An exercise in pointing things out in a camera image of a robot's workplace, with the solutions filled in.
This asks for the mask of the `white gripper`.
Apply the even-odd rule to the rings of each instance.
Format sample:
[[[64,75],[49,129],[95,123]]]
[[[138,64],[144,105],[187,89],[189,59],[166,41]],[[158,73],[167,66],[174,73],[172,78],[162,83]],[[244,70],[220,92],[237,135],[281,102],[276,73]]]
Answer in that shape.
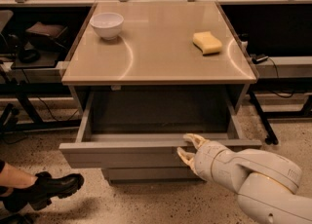
[[[226,189],[238,193],[248,173],[234,159],[237,153],[216,141],[208,141],[196,133],[187,133],[184,140],[193,144],[196,154],[176,149],[181,160],[200,178],[213,181]]]

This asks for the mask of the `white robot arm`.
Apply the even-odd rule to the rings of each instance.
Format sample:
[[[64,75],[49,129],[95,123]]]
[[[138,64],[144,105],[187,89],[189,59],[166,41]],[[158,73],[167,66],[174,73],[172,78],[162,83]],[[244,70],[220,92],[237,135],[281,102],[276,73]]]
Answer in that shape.
[[[234,152],[217,141],[188,133],[196,151],[179,157],[205,181],[234,192],[240,209],[258,224],[312,224],[312,199],[296,192],[302,170],[280,155],[255,149]]]

